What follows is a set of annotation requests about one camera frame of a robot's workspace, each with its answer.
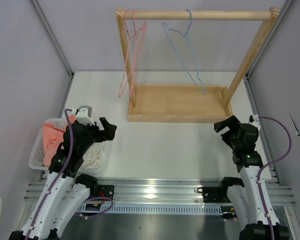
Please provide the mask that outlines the white skirt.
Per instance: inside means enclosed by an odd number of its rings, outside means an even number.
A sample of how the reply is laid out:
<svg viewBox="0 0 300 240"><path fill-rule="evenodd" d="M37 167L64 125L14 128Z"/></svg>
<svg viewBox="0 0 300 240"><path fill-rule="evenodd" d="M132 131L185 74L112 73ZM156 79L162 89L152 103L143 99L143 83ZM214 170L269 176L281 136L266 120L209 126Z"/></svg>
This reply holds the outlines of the white skirt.
<svg viewBox="0 0 300 240"><path fill-rule="evenodd" d="M105 144L94 143L84 154L80 170L98 170L105 159Z"/></svg>

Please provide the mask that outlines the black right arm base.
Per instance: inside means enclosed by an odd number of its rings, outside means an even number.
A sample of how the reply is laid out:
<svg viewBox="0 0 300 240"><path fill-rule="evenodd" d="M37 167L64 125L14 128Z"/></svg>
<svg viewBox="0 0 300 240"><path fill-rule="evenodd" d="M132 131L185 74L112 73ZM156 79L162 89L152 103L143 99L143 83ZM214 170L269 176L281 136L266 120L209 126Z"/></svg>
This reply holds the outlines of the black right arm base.
<svg viewBox="0 0 300 240"><path fill-rule="evenodd" d="M238 177L224 177L219 186L211 187L198 187L196 191L203 197L204 203L230 203L231 201L227 197L227 190L232 186L244 186L244 182Z"/></svg>

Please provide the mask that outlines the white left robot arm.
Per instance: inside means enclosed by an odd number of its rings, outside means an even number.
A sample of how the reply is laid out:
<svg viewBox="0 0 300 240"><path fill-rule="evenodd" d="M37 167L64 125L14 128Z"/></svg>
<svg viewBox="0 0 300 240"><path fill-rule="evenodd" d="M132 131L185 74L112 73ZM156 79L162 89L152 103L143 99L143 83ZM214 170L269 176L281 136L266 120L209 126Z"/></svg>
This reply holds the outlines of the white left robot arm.
<svg viewBox="0 0 300 240"><path fill-rule="evenodd" d="M84 162L84 154L94 143L112 141L117 126L101 117L83 124L79 120L68 123L63 140L52 157L45 186L32 214L20 230L13 231L11 240L59 240L78 208L86 201L105 200L101 197L96 177L77 172Z"/></svg>

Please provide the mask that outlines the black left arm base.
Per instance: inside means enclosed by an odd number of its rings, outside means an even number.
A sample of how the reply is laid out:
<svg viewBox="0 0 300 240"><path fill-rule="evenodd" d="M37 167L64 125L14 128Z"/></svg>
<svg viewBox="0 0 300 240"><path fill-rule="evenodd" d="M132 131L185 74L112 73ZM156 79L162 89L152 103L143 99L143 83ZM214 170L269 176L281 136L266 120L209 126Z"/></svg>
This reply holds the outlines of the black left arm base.
<svg viewBox="0 0 300 240"><path fill-rule="evenodd" d="M75 181L75 184L82 184L86 189L89 189L88 199L97 197L106 197L113 199L115 187L113 185L99 184L98 179L88 174L79 175Z"/></svg>

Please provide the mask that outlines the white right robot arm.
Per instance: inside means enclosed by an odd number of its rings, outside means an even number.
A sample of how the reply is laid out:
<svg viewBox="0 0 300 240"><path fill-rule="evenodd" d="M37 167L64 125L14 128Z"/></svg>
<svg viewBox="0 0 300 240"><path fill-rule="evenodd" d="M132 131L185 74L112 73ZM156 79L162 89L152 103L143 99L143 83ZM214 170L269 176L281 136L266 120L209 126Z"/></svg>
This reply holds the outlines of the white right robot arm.
<svg viewBox="0 0 300 240"><path fill-rule="evenodd" d="M241 240L288 240L289 229L282 226L275 214L266 188L261 155L255 150L259 138L260 117L252 115L247 123L234 115L216 122L215 132L228 127L221 134L222 140L232 150L232 160L240 177L224 177L220 182L218 196L231 202L240 223Z"/></svg>

